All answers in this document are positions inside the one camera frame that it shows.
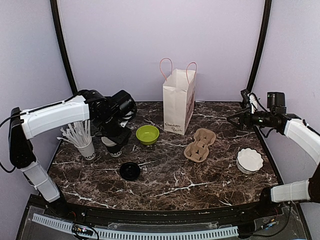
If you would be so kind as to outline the black paper coffee cup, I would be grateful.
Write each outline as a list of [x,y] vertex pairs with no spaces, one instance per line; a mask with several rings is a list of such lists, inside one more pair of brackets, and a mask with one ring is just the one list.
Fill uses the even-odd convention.
[[116,158],[122,154],[123,147],[121,145],[116,144],[115,142],[111,141],[109,138],[104,136],[101,137],[101,141],[105,145],[107,151],[112,157]]

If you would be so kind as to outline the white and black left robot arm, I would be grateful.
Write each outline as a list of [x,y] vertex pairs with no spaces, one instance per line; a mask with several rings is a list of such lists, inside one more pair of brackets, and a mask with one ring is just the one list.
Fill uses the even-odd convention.
[[31,139],[75,122],[89,120],[103,137],[119,146],[127,144],[131,130],[126,123],[137,114],[131,95],[120,90],[113,96],[103,96],[96,90],[80,90],[74,96],[34,109],[12,109],[9,122],[9,160],[31,181],[42,197],[51,203],[51,210],[60,218],[67,218],[70,206],[63,194],[40,165],[34,154]]

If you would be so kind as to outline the white paper takeout bag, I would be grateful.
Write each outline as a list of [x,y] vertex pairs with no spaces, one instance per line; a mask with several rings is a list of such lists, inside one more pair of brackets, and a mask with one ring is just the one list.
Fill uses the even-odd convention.
[[163,127],[167,132],[185,135],[194,112],[196,96],[197,70],[174,69],[164,77],[163,93]]

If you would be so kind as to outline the black plastic cup lid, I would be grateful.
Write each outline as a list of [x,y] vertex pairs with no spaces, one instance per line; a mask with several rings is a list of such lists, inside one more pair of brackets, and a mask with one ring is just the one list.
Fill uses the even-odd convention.
[[135,181],[140,176],[141,169],[134,162],[125,162],[120,166],[119,173],[124,180]]

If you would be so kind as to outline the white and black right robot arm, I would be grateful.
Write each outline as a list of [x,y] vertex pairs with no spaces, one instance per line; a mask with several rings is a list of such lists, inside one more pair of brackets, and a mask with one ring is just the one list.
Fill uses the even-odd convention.
[[255,205],[255,213],[266,217],[275,208],[275,203],[309,201],[320,202],[320,134],[304,119],[295,114],[271,113],[249,109],[227,117],[227,121],[239,129],[253,126],[275,129],[300,146],[315,162],[316,170],[311,178],[293,183],[264,188],[260,202]]

